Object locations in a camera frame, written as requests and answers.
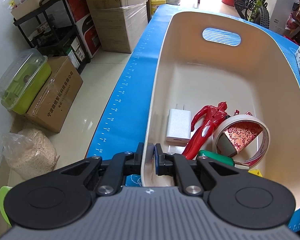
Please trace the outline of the white tape roll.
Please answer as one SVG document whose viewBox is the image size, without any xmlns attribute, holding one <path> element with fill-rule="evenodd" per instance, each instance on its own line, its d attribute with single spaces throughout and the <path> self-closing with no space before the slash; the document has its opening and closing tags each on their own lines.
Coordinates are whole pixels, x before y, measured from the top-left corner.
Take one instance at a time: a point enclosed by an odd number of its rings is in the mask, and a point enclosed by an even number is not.
<svg viewBox="0 0 300 240">
<path fill-rule="evenodd" d="M 249 170 L 261 162 L 270 145 L 270 131 L 258 118 L 247 113 L 227 118 L 212 135 L 212 150 L 231 159 L 259 135 L 262 135 L 262 141 L 256 153 L 245 161 L 234 161 L 234 167 Z"/>
</svg>

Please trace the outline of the white usb charger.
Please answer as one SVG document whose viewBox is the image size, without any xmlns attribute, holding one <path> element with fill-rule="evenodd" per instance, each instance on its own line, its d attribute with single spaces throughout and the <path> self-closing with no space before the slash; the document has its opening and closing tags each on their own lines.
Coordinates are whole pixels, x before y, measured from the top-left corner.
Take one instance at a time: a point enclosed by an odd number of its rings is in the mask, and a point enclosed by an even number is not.
<svg viewBox="0 0 300 240">
<path fill-rule="evenodd" d="M 191 111 L 172 108 L 168 113 L 166 141 L 186 144 L 191 137 Z"/>
</svg>

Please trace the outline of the red floral patterned box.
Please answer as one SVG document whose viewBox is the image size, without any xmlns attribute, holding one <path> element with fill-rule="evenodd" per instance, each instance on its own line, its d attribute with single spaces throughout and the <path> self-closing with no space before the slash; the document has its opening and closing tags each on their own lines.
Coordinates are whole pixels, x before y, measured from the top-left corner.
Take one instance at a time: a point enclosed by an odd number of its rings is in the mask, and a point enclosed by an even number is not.
<svg viewBox="0 0 300 240">
<path fill-rule="evenodd" d="M 254 122 L 243 121 L 232 124 L 221 133 L 217 142 L 217 152 L 233 157 L 246 148 L 262 130 L 262 127 Z"/>
</svg>

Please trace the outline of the red ultraman figure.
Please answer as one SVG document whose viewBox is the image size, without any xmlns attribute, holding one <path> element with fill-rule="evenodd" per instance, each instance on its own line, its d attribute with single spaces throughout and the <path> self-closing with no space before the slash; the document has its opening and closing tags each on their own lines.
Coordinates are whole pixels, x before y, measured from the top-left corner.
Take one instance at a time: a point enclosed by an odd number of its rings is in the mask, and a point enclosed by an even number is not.
<svg viewBox="0 0 300 240">
<path fill-rule="evenodd" d="M 182 155 L 187 160 L 192 160 L 200 151 L 201 147 L 211 137 L 213 132 L 225 120 L 228 106 L 225 101 L 220 102 L 217 106 L 206 105 L 204 106 L 191 121 L 191 132 L 194 131 L 195 124 L 200 118 L 203 122 L 197 128 L 189 142 L 187 143 Z"/>
</svg>

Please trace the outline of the yellow toy launcher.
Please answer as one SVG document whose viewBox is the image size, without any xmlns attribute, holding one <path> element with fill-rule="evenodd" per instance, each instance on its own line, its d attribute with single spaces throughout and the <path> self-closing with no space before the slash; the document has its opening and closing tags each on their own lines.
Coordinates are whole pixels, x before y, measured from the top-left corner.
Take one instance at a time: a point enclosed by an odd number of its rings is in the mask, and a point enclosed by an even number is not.
<svg viewBox="0 0 300 240">
<path fill-rule="evenodd" d="M 259 177 L 263 177 L 261 171 L 258 170 L 258 169 L 249 170 L 248 172 L 249 172 L 250 174 L 253 174 L 253 175 L 256 175 L 256 176 L 259 176 Z"/>
</svg>

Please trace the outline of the beige plastic storage bin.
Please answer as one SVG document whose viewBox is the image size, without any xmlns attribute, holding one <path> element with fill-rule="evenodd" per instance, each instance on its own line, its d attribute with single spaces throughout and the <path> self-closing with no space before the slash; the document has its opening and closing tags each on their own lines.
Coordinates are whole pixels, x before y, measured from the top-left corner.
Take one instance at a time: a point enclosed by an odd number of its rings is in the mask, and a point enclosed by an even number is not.
<svg viewBox="0 0 300 240">
<path fill-rule="evenodd" d="M 225 101 L 227 112 L 250 112 L 269 129 L 270 144 L 257 169 L 287 187 L 300 208 L 300 74 L 297 46 L 254 25 L 219 15 L 184 11 L 172 16 L 161 46 L 145 137 L 141 180 L 170 186 L 154 173 L 150 146 L 181 153 L 167 142 L 168 112 L 196 114 Z"/>
</svg>

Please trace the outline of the blue silicone table mat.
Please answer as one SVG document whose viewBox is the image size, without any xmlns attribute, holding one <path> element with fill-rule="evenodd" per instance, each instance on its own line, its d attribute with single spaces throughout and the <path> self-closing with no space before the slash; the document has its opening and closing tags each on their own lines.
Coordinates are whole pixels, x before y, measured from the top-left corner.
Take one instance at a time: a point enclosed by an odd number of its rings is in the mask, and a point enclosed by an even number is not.
<svg viewBox="0 0 300 240">
<path fill-rule="evenodd" d="M 202 12 L 197 9 L 164 5 L 154 14 L 114 88 L 91 141 L 88 156 L 100 155 L 104 159 L 110 159 L 118 152 L 133 150 L 140 142 L 145 144 L 161 46 L 172 16 L 184 11 Z M 217 15 L 245 22 L 236 17 Z M 278 35 L 259 28 L 269 34 Z M 293 231 L 300 231 L 300 208 L 296 207 L 289 227 Z"/>
</svg>

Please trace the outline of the brown cardboard box on floor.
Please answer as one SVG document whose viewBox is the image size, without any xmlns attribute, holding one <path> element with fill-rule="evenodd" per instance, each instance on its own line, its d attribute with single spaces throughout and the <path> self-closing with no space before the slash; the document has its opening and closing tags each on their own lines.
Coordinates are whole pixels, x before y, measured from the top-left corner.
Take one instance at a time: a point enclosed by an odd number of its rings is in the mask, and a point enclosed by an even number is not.
<svg viewBox="0 0 300 240">
<path fill-rule="evenodd" d="M 83 80 L 67 56 L 51 57 L 52 73 L 24 117 L 48 131 L 59 133 Z"/>
</svg>

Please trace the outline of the green plastic lidded container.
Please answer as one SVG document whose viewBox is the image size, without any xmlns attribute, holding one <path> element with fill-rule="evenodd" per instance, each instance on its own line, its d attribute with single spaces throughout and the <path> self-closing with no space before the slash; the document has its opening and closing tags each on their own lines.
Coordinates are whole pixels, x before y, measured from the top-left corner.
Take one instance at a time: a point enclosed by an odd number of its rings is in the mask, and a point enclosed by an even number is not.
<svg viewBox="0 0 300 240">
<path fill-rule="evenodd" d="M 0 78 L 1 104 L 25 114 L 51 73 L 47 56 L 34 48 L 22 51 Z"/>
</svg>

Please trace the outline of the black metal shelf rack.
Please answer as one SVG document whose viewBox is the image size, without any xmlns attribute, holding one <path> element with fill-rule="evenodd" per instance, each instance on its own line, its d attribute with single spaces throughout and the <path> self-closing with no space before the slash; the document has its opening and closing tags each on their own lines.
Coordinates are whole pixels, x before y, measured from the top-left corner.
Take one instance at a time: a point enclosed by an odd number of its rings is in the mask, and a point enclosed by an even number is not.
<svg viewBox="0 0 300 240">
<path fill-rule="evenodd" d="M 67 56 L 79 73 L 90 57 L 66 0 L 40 0 L 39 7 L 13 19 L 30 48 L 48 57 Z"/>
</svg>

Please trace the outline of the large stacked cardboard box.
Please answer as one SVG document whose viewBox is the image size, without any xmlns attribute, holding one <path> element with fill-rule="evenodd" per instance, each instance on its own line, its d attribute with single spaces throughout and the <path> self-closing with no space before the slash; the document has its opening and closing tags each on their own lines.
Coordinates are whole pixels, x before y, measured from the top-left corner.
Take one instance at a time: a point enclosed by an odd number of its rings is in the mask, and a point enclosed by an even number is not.
<svg viewBox="0 0 300 240">
<path fill-rule="evenodd" d="M 146 0 L 86 0 L 105 51 L 131 53 L 148 24 Z"/>
</svg>

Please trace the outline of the red white appliance box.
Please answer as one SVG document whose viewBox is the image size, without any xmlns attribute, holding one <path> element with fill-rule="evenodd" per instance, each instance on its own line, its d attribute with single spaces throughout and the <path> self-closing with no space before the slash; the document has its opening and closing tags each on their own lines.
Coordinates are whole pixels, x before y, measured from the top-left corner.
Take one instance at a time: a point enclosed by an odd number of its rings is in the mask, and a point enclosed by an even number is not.
<svg viewBox="0 0 300 240">
<path fill-rule="evenodd" d="M 92 59 L 101 46 L 86 0 L 68 0 L 79 35 Z"/>
</svg>

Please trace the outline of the green black bicycle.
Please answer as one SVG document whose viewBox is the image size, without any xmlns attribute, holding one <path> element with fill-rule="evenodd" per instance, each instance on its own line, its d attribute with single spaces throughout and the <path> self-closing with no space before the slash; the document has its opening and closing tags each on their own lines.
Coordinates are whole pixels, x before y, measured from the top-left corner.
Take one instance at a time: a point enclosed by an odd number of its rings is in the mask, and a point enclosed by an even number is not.
<svg viewBox="0 0 300 240">
<path fill-rule="evenodd" d="M 234 0 L 234 7 L 242 19 L 266 29 L 270 23 L 267 5 L 266 0 Z"/>
</svg>

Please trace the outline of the cardboard tray on shelf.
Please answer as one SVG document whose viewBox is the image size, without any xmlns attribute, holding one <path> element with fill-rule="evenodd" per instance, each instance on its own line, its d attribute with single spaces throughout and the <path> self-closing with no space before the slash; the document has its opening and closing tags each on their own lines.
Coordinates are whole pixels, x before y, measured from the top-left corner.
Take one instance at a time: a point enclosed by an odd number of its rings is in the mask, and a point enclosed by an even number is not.
<svg viewBox="0 0 300 240">
<path fill-rule="evenodd" d="M 19 20 L 28 13 L 38 9 L 40 1 L 41 0 L 26 0 L 20 5 L 17 5 L 14 9 L 12 9 L 11 14 L 14 17 L 14 19 Z"/>
</svg>

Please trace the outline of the white chest freezer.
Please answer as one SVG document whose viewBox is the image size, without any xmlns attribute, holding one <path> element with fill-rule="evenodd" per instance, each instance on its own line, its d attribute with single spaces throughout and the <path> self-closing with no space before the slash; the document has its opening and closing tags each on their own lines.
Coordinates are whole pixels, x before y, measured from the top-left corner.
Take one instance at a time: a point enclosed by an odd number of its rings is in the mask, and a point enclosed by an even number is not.
<svg viewBox="0 0 300 240">
<path fill-rule="evenodd" d="M 269 30 L 283 35 L 285 32 L 286 22 L 292 12 L 294 3 L 299 0 L 266 0 L 268 3 L 270 24 Z"/>
</svg>

